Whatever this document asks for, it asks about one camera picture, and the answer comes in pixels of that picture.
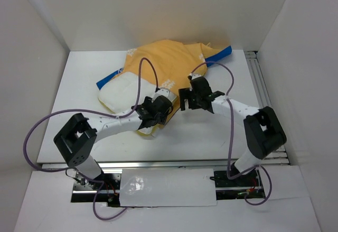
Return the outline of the white pillow with yellow edge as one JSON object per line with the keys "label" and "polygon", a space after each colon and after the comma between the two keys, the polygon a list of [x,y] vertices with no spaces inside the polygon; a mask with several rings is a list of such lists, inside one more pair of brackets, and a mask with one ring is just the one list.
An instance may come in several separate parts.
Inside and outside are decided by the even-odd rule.
{"label": "white pillow with yellow edge", "polygon": [[112,113],[121,113],[133,106],[136,102],[138,88],[140,88],[139,103],[146,96],[156,96],[156,86],[132,72],[125,72],[105,84],[98,94],[98,100]]}

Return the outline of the orange pillowcase with blue back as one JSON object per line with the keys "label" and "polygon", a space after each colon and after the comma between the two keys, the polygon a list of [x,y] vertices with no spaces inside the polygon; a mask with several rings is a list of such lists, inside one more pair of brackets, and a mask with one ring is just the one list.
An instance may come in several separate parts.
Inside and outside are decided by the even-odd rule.
{"label": "orange pillowcase with blue back", "polygon": [[214,49],[203,43],[183,44],[172,40],[161,40],[138,48],[130,49],[126,53],[124,66],[99,81],[99,91],[112,79],[122,73],[132,72],[138,80],[144,79],[156,86],[165,88],[177,95],[173,104],[173,111],[180,107],[179,89],[189,86],[188,75],[191,72],[205,75],[207,68],[213,62],[229,56],[232,47]]}

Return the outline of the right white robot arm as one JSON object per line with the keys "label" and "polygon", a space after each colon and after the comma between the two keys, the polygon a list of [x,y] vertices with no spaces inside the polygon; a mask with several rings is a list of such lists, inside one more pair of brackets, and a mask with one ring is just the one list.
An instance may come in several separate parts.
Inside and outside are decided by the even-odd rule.
{"label": "right white robot arm", "polygon": [[[213,92],[203,76],[190,74],[188,79],[190,87],[179,90],[181,110],[185,110],[187,101],[189,109],[203,109],[230,119],[227,178],[235,185],[243,185],[249,179],[249,172],[287,141],[275,111],[269,106],[257,108],[243,104],[221,91]],[[244,154],[231,163],[235,122],[243,123],[247,147]]]}

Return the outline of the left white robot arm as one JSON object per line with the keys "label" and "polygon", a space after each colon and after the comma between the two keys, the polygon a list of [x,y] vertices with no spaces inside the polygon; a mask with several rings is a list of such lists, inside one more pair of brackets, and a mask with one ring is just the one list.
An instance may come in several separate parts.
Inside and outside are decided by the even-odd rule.
{"label": "left white robot arm", "polygon": [[104,175],[90,155],[93,146],[113,135],[163,125],[172,110],[172,102],[160,95],[155,99],[145,97],[142,104],[108,117],[88,118],[77,113],[66,122],[53,141],[67,166],[84,175],[90,188],[99,189],[104,184]]}

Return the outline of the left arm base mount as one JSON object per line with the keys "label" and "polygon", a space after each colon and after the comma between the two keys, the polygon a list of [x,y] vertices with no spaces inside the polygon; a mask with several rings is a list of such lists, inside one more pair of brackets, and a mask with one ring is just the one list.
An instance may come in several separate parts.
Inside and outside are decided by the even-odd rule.
{"label": "left arm base mount", "polygon": [[[88,181],[74,170],[66,170],[66,176],[72,179],[71,203],[92,203],[101,183]],[[109,207],[120,207],[119,190],[122,169],[105,169],[101,180],[104,185],[99,191],[96,201]]]}

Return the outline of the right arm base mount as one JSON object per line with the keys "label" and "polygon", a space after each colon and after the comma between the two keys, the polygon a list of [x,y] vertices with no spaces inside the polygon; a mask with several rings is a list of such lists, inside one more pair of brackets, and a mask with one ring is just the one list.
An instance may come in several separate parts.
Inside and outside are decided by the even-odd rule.
{"label": "right arm base mount", "polygon": [[265,198],[260,173],[253,170],[248,174],[229,180],[226,171],[214,171],[210,180],[215,184],[217,200],[261,199]]}

